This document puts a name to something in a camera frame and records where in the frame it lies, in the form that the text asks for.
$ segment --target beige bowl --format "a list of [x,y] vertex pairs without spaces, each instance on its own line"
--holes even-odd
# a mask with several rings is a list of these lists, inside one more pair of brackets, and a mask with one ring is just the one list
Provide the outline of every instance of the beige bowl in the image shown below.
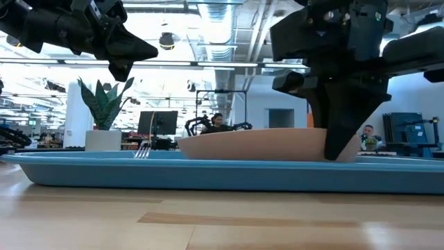
[[[187,137],[178,145],[194,160],[328,161],[324,158],[326,134],[323,128],[270,128]],[[355,161],[360,146],[356,135],[336,161]]]

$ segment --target blue tray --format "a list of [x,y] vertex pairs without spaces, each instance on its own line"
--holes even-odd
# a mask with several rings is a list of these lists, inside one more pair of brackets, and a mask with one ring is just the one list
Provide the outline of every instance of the blue tray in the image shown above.
[[444,161],[358,156],[355,163],[186,160],[176,151],[4,155],[34,183],[102,188],[444,194]]

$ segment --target potted plant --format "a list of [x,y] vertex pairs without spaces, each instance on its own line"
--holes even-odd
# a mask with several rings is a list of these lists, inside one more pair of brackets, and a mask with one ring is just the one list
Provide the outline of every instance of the potted plant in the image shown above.
[[377,140],[374,137],[368,137],[366,140],[366,150],[375,151],[377,149]]
[[83,102],[91,111],[98,129],[86,132],[86,151],[118,151],[121,149],[121,131],[110,131],[110,128],[125,102],[129,100],[127,98],[122,103],[123,93],[131,87],[133,81],[134,78],[126,81],[125,87],[119,95],[117,95],[119,84],[105,92],[102,83],[97,81],[96,94],[94,95],[82,79],[78,79]]

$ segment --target person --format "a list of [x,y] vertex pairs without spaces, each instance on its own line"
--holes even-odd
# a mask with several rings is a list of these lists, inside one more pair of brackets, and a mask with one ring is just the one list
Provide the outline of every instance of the person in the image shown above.
[[223,124],[223,115],[221,113],[214,114],[214,116],[211,118],[211,123],[212,126],[210,128],[204,128],[200,133],[201,135],[232,130],[230,126]]
[[369,138],[369,137],[373,137],[375,138],[377,141],[382,141],[382,138],[378,135],[373,135],[373,126],[371,126],[370,124],[367,124],[364,126],[364,128],[362,129],[362,138]]

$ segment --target white planter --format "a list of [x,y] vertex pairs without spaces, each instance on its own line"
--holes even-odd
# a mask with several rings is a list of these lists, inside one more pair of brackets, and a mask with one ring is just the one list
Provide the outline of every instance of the white planter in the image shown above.
[[86,131],[85,151],[119,151],[121,143],[121,131]]

